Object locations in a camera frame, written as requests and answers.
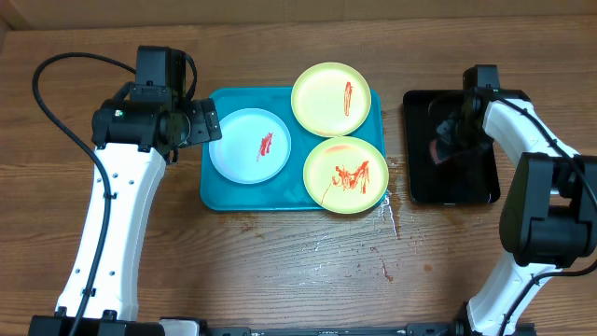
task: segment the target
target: teal tray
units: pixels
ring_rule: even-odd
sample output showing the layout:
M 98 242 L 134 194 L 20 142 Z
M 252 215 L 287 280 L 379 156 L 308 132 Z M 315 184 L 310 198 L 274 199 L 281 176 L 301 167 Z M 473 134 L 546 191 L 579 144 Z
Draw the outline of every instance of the teal tray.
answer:
M 200 195 L 203 203 L 217 211 L 288 211 L 321 210 L 302 180 L 302 168 L 315 146 L 326 138 L 305 130 L 295 119 L 290 106 L 292 87 L 226 88 L 212 93 L 220 120 L 242 108 L 268 110 L 286 124 L 292 139 L 290 158 L 278 175 L 271 179 L 243 185 L 222 176 L 212 164 L 209 146 L 203 145 Z M 385 156 L 382 126 L 382 102 L 371 90 L 371 109 L 365 122 L 349 134 L 363 139 Z

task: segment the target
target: ketchup smear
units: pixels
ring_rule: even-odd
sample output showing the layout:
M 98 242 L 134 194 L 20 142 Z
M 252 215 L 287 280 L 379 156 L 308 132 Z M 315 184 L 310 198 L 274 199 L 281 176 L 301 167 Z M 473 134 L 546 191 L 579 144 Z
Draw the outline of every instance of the ketchup smear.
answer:
M 353 87 L 351 82 L 346 82 L 346 89 L 344 89 L 344 115 L 348 117 L 351 109 L 351 97 L 353 96 Z
M 271 146 L 271 139 L 273 138 L 273 133 L 268 133 L 263 139 L 261 139 L 261 147 L 259 148 L 259 153 L 257 153 L 257 162 L 259 162 L 260 156 L 266 156 L 266 154 L 270 153 L 270 146 Z
M 351 173 L 346 170 L 344 167 L 342 169 L 339 166 L 336 166 L 336 172 L 338 172 L 338 180 L 336 180 L 335 176 L 332 176 L 332 181 L 327 186 L 326 192 L 324 193 L 324 197 L 321 198 L 321 203 L 324 203 L 324 198 L 326 197 L 327 191 L 332 186 L 332 184 L 336 187 L 342 187 L 342 191 L 347 189 L 355 189 L 360 182 L 361 193 L 367 193 L 367 182 L 369 181 L 369 161 L 364 161 L 358 168 L 356 168 L 356 172 Z

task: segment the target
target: wood grain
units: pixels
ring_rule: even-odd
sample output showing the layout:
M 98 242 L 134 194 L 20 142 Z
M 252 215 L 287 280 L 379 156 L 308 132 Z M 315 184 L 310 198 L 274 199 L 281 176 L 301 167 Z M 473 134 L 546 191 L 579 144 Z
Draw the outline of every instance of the wood grain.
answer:
M 4 46 L 4 36 L 7 34 L 7 31 L 9 30 L 10 28 L 8 28 L 7 23 L 4 22 L 2 18 L 0 18 L 0 52 L 2 52 L 2 47 Z
M 183 49 L 199 68 L 197 96 L 292 85 L 324 61 L 359 70 L 382 98 L 389 204 L 355 216 L 216 213 L 199 197 L 200 149 L 184 150 L 151 210 L 139 318 L 191 315 L 251 328 L 398 326 L 449 320 L 480 290 L 500 256 L 505 198 L 475 207 L 411 202 L 403 94 L 460 88 L 466 68 L 497 63 L 502 85 L 526 91 L 563 141 L 595 152 L 595 32 L 593 16 L 8 32 L 0 55 L 0 334 L 25 334 L 31 315 L 52 313 L 89 205 L 91 162 L 31 94 L 31 75 L 48 57 L 87 51 L 134 64 L 139 45 Z M 41 91 L 90 143 L 92 112 L 130 79 L 93 60 L 61 61 L 44 73 Z M 514 170 L 499 148 L 497 162 L 506 195 Z M 593 275 L 555 279 L 522 319 L 540 334 L 594 334 L 595 299 Z
M 15 30 L 590 14 L 593 0 L 0 1 L 0 18 Z

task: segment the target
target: red sauce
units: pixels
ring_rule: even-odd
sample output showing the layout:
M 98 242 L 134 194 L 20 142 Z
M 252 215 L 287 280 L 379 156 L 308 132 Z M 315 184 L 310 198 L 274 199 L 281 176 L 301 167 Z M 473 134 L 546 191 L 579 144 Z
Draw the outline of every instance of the red sauce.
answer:
M 383 269 L 383 276 L 385 276 L 386 279 L 388 279 L 388 282 L 393 282 L 394 281 L 394 277 L 392 275 L 388 274 L 388 270 L 385 268 L 385 263 L 382 260 L 382 269 Z
M 348 145 L 335 145 L 334 147 L 330 147 L 328 149 L 326 149 L 326 154 L 331 154 L 331 153 L 335 153 L 335 152 L 339 152 L 339 151 L 343 151 L 346 149 L 350 149 L 352 147 L 348 146 Z
M 344 116 L 348 117 L 351 109 L 351 97 L 353 96 L 353 86 L 351 82 L 346 82 L 346 89 L 344 89 Z
M 259 153 L 257 153 L 257 161 L 259 161 L 260 156 L 266 156 L 270 153 L 270 146 L 271 146 L 271 139 L 273 138 L 273 133 L 268 133 L 263 139 L 261 139 L 261 147 L 259 148 Z
M 342 191 L 347 189 L 356 189 L 360 185 L 361 193 L 367 193 L 367 182 L 369 181 L 369 161 L 364 161 L 359 167 L 356 168 L 354 173 L 349 172 L 342 166 L 336 166 L 336 172 L 338 172 L 338 179 L 332 176 L 332 181 L 327 186 L 324 196 L 321 198 L 321 204 L 324 203 L 329 188 L 334 185 L 336 187 L 342 187 Z

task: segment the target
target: yellow plate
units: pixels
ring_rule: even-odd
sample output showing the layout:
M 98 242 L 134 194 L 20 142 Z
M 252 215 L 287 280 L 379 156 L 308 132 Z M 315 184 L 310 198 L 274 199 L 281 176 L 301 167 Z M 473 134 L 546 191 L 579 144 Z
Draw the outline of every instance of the yellow plate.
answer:
M 369 209 L 388 187 L 388 165 L 370 143 L 341 136 L 327 139 L 307 157 L 302 177 L 309 195 L 329 211 Z
M 371 109 L 371 90 L 356 70 L 342 63 L 320 63 L 295 82 L 292 111 L 307 131 L 342 136 L 356 130 Z

